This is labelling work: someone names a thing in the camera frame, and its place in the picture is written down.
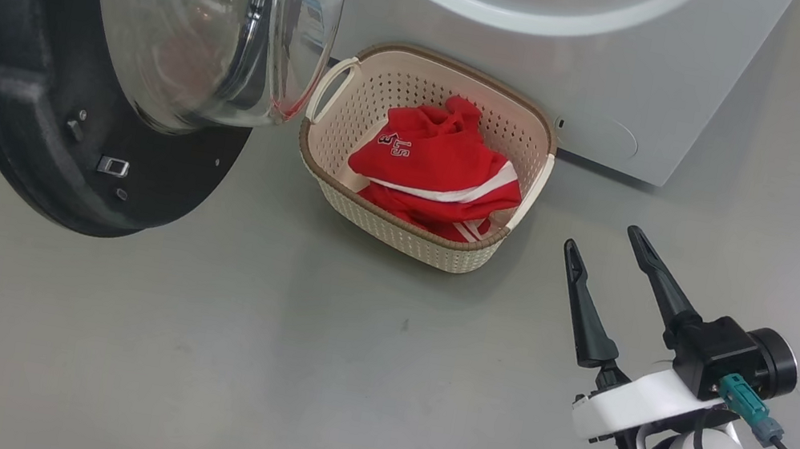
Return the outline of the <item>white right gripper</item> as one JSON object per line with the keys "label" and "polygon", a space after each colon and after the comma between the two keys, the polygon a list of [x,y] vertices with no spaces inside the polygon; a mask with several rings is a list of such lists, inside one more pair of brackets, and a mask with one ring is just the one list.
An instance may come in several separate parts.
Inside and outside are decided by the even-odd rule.
{"label": "white right gripper", "polygon": [[[648,277],[664,326],[663,342],[676,351],[684,324],[701,316],[678,285],[643,229],[630,225],[628,239],[638,268]],[[618,367],[617,345],[608,337],[588,289],[588,271],[575,240],[564,244],[564,263],[576,362],[597,371],[596,390],[573,402],[572,425],[580,438],[605,439],[633,428],[676,433],[692,430],[700,413],[724,408],[722,400],[697,399],[671,370],[630,379]]]}

